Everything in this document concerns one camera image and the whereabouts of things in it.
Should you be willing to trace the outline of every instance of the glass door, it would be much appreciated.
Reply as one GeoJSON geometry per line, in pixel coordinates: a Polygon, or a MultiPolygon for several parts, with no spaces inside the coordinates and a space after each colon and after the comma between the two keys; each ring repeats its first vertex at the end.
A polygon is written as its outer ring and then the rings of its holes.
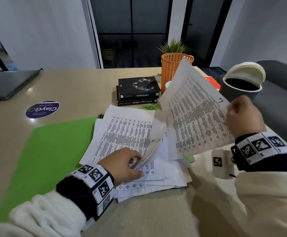
{"type": "Polygon", "coordinates": [[[160,67],[172,0],[90,0],[104,68],[160,67]]]}
{"type": "Polygon", "coordinates": [[[209,67],[232,0],[187,0],[181,38],[194,66],[209,67]]]}

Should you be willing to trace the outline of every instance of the gray sofa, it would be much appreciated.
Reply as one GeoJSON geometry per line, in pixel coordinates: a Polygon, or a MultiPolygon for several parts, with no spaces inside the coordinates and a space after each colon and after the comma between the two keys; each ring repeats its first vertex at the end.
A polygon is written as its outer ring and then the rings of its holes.
{"type": "Polygon", "coordinates": [[[261,111],[265,123],[287,142],[287,64],[279,61],[259,61],[266,80],[253,103],[261,111]]]}

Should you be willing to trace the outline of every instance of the orange basket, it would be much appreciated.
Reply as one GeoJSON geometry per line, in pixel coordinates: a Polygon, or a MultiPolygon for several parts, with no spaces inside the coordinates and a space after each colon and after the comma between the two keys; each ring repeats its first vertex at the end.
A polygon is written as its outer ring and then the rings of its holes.
{"type": "Polygon", "coordinates": [[[182,53],[166,53],[161,56],[162,72],[161,72],[161,91],[165,91],[165,83],[172,80],[178,65],[182,58],[185,57],[192,64],[194,57],[192,55],[182,53]]]}

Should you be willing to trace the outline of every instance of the beige table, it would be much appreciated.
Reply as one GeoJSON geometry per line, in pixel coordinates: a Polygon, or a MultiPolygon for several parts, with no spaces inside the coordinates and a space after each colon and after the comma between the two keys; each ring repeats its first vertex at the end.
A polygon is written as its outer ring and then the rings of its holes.
{"type": "MultiPolygon", "coordinates": [[[[33,128],[104,113],[116,103],[118,78],[160,73],[160,67],[44,71],[0,102],[0,202],[33,128]],[[58,101],[59,110],[41,119],[25,117],[28,107],[45,100],[58,101]]],[[[210,152],[197,155],[189,187],[113,203],[83,236],[196,236],[197,224],[201,236],[245,235],[246,212],[234,180],[215,179],[211,171],[210,152]]]]}

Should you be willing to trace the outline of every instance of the stack of papers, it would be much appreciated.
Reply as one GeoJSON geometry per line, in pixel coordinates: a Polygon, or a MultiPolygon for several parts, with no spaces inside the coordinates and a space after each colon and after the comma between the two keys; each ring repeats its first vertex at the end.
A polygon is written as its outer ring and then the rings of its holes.
{"type": "Polygon", "coordinates": [[[97,163],[123,147],[138,151],[142,158],[131,168],[145,176],[114,189],[118,201],[187,186],[185,157],[234,141],[225,117],[229,102],[183,59],[167,91],[161,96],[162,110],[147,111],[110,106],[98,119],[93,139],[80,164],[97,163]]]}

